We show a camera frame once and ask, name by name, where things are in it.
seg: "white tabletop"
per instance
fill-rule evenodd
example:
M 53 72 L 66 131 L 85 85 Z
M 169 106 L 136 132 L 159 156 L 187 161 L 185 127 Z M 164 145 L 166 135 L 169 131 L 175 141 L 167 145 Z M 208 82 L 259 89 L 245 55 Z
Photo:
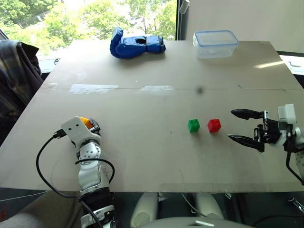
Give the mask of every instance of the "white tabletop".
M 213 60 L 196 59 L 190 42 L 166 45 L 164 55 L 119 60 L 108 42 L 73 43 L 1 146 L 0 186 L 48 189 L 35 167 L 40 147 L 62 122 L 85 116 L 102 127 L 104 158 L 116 169 L 111 191 L 303 190 L 285 167 L 283 148 L 258 153 L 227 137 L 252 137 L 261 123 L 235 117 L 235 108 L 267 109 L 276 119 L 278 106 L 293 103 L 304 124 L 303 91 L 287 67 L 255 68 L 281 61 L 270 43 L 240 42 L 232 57 Z M 189 133 L 194 118 L 201 129 Z M 214 118 L 222 128 L 210 134 Z M 49 144 L 40 164 L 59 190 L 79 190 L 75 161 L 65 137 Z

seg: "plaid jacket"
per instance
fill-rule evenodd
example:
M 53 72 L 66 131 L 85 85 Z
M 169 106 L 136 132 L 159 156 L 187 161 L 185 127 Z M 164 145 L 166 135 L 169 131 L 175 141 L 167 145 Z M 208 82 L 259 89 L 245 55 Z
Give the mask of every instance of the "plaid jacket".
M 0 118 L 18 117 L 42 84 L 38 48 L 0 41 Z

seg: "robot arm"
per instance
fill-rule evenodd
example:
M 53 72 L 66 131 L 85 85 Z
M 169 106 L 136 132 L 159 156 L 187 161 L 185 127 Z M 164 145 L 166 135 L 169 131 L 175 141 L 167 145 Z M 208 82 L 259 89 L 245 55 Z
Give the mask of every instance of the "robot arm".
M 78 163 L 80 163 L 78 174 L 80 199 L 96 214 L 104 227 L 117 227 L 106 170 L 100 161 L 88 161 L 102 158 L 98 123 L 93 119 L 73 117 L 63 123 L 61 128 L 76 148 Z M 82 228 L 94 223 L 89 213 L 81 218 Z
M 254 129 L 254 138 L 242 135 L 229 134 L 228 137 L 241 145 L 264 152 L 265 143 L 272 146 L 283 146 L 287 152 L 287 169 L 304 185 L 304 137 L 301 130 L 296 127 L 295 108 L 293 104 L 278 107 L 278 121 L 269 119 L 268 111 L 256 112 L 248 109 L 235 109 L 231 113 L 241 119 L 263 119 Z M 300 175 L 289 166 L 291 153 L 295 153 L 296 164 Z

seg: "green foliage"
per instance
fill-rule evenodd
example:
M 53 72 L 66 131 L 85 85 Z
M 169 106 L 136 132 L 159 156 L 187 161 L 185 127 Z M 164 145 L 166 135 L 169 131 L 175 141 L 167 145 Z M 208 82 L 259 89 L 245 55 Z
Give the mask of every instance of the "green foliage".
M 156 31 L 155 16 L 160 11 L 161 2 L 162 0 L 126 0 L 131 9 L 130 16 L 141 19 L 137 27 L 145 34 Z
M 57 0 L 0 0 L 0 28 L 10 39 L 34 45 L 40 53 L 67 47 L 74 39 L 110 39 L 115 27 L 175 39 L 176 0 L 96 0 L 73 12 Z M 130 17 L 115 9 L 129 4 Z M 42 22 L 22 28 L 18 22 L 49 10 Z
M 17 24 L 28 13 L 29 7 L 20 0 L 0 1 L 0 20 L 5 24 Z
M 0 20 L 5 24 L 20 23 L 42 12 L 48 11 L 56 0 L 1 0 Z
M 158 35 L 163 36 L 166 40 L 175 40 L 176 1 L 167 2 L 156 20 L 159 22 Z
M 110 0 L 97 0 L 87 4 L 82 10 L 82 19 L 99 39 L 110 39 L 115 27 L 130 27 L 125 17 L 115 12 Z
M 58 2 L 51 9 L 51 12 L 44 18 L 44 23 L 49 37 L 57 37 L 62 40 L 62 47 L 68 46 L 74 39 L 80 38 L 77 33 L 80 21 L 76 15 L 66 10 L 63 3 Z

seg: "orange object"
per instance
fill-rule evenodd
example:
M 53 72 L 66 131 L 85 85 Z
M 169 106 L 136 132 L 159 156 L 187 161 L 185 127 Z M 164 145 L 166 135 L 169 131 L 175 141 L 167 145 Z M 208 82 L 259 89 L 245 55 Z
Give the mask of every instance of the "orange object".
M 93 125 L 91 124 L 91 121 L 87 118 L 84 118 L 84 117 L 80 117 L 81 121 L 84 122 L 85 126 L 88 128 L 88 129 L 91 129 L 93 127 Z

